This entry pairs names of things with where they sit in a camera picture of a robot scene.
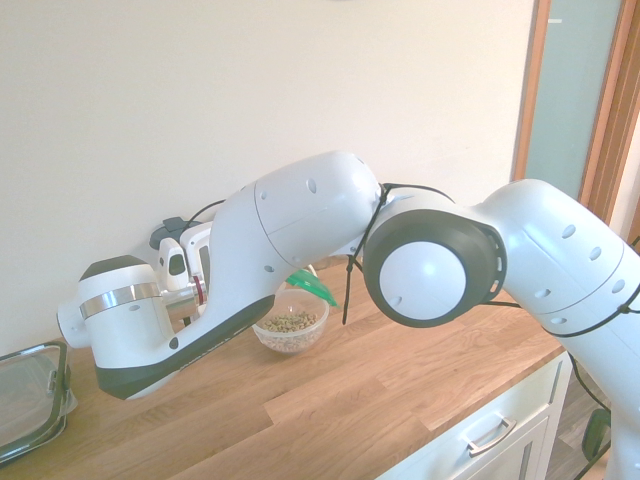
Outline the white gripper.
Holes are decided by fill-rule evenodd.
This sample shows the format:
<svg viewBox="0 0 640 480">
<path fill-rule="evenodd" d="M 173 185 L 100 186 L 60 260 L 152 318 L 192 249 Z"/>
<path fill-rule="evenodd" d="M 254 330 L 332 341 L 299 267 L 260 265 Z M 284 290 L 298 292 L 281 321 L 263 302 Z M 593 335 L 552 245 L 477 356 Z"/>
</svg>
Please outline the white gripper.
<svg viewBox="0 0 640 480">
<path fill-rule="evenodd" d="M 211 222 L 200 223 L 188 228 L 180 236 L 186 262 L 192 276 L 198 276 L 206 283 L 210 278 L 209 242 Z"/>
</svg>

